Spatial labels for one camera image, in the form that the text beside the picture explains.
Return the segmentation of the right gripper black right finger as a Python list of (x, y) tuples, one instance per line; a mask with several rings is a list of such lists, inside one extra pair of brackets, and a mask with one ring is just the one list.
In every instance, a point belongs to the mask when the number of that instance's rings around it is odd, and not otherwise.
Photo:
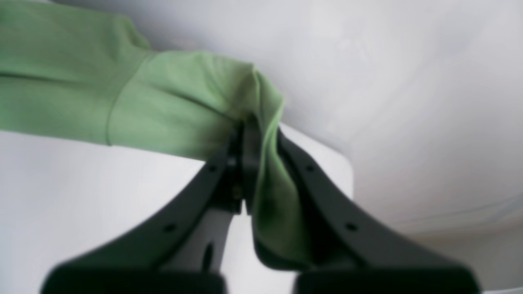
[(278, 153), (298, 188), (313, 257), (295, 280), (295, 294), (480, 293), (467, 266), (368, 215), (282, 131)]

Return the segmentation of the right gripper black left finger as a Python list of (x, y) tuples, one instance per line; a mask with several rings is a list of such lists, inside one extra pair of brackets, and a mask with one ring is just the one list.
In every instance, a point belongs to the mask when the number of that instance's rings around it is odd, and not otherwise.
[(220, 266), (230, 223), (252, 212), (262, 134), (237, 126), (183, 190), (119, 238), (54, 268), (43, 294), (226, 294)]

